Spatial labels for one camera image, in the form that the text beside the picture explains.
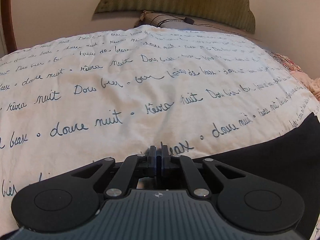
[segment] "black fabric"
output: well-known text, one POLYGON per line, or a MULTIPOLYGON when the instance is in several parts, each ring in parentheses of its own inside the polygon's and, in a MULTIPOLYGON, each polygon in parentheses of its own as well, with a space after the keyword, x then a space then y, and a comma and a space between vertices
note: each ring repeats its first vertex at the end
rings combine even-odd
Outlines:
POLYGON ((320 124, 311 113, 299 127, 276 139, 194 161, 213 158, 294 189, 305 203, 296 230, 309 239, 320 212, 319 138, 320 124))

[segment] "fabric with handwritten text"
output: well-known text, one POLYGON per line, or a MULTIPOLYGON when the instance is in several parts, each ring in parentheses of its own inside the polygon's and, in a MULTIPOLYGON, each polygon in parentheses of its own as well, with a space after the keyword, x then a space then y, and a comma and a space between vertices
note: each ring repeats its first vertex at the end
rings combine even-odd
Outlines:
POLYGON ((192 158, 269 141, 319 112, 263 49, 224 33, 143 25, 0 59, 0 235, 30 183, 167 144, 192 158))

